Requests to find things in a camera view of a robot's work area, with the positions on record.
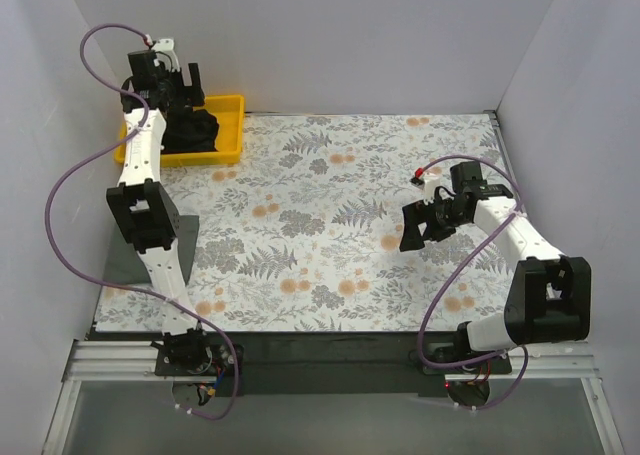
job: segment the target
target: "white wall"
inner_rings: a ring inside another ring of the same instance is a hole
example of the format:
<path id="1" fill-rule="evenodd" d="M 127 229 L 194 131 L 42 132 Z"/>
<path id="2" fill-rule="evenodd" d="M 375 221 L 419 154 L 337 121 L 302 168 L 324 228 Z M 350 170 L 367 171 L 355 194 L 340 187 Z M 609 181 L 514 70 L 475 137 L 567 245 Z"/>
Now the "white wall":
<path id="1" fill-rule="evenodd" d="M 495 109 L 551 0 L 76 0 L 90 25 L 173 36 L 208 93 L 248 110 Z M 129 72 L 126 40 L 100 46 Z"/>
<path id="2" fill-rule="evenodd" d="M 533 221 L 593 269 L 590 341 L 640 453 L 640 0 L 554 0 L 498 115 Z"/>
<path id="3" fill-rule="evenodd" d="M 73 0 L 0 0 L 0 453 L 40 453 L 74 337 L 92 319 L 96 287 L 68 274 L 45 239 L 44 201 L 72 162 L 113 140 L 119 99 L 84 72 L 86 24 Z M 113 76 L 96 44 L 89 59 Z M 109 159 L 69 181 L 54 228 L 70 258 L 100 274 L 112 222 Z"/>

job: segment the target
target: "floral tablecloth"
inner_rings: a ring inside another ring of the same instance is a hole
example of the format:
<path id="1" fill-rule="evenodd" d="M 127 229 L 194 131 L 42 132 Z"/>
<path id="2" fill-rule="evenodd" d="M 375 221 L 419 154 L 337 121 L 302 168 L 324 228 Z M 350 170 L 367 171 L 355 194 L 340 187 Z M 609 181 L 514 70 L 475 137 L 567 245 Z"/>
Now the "floral tablecloth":
<path id="1" fill-rule="evenodd" d="M 181 213 L 200 216 L 191 301 L 231 331 L 416 330 L 484 234 L 467 226 L 400 253 L 402 207 L 421 195 L 412 173 L 455 153 L 504 167 L 487 115 L 249 116 L 244 140 L 237 165 L 162 171 Z M 453 163 L 435 170 L 448 178 Z M 510 278 L 489 247 L 430 328 L 501 310 Z M 104 289 L 95 322 L 98 332 L 159 331 L 160 304 Z"/>

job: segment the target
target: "black cloth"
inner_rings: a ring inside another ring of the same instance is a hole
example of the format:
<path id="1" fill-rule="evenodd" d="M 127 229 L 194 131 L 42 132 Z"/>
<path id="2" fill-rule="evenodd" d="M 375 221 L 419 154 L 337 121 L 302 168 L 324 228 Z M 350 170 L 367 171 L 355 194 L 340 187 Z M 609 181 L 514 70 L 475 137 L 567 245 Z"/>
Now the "black cloth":
<path id="1" fill-rule="evenodd" d="M 216 152 L 219 129 L 216 117 L 204 109 L 170 111 L 162 137 L 162 153 Z"/>

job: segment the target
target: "table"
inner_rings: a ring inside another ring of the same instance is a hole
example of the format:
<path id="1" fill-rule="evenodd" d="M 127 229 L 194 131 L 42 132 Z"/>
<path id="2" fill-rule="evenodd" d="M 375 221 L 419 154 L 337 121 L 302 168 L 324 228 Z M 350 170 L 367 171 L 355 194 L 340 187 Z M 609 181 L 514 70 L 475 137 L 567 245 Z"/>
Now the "table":
<path id="1" fill-rule="evenodd" d="M 196 311 L 229 331 L 415 331 L 436 291 L 482 241 L 473 226 L 400 253 L 416 168 L 470 154 L 505 164 L 488 115 L 248 116 L 234 166 L 164 169 L 182 214 L 200 216 L 188 285 Z M 444 162 L 434 171 L 448 181 Z M 497 174 L 485 169 L 489 180 Z M 511 275 L 490 246 L 429 328 L 503 308 Z M 160 303 L 103 289 L 94 331 L 158 332 Z"/>

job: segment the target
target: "yellow bin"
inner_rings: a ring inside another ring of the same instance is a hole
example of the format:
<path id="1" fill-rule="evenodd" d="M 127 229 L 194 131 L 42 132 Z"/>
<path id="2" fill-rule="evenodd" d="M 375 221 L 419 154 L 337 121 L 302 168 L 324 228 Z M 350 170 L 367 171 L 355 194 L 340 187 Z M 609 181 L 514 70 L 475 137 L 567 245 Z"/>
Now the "yellow bin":
<path id="1" fill-rule="evenodd" d="M 219 95 L 205 97 L 204 108 L 218 119 L 220 129 L 216 137 L 217 152 L 172 153 L 160 156 L 162 167 L 186 165 L 230 164 L 240 161 L 242 153 L 242 122 L 244 121 L 244 97 L 242 95 Z M 120 128 L 120 139 L 127 134 L 125 124 Z M 116 162 L 124 163 L 125 146 L 120 145 L 114 155 Z"/>

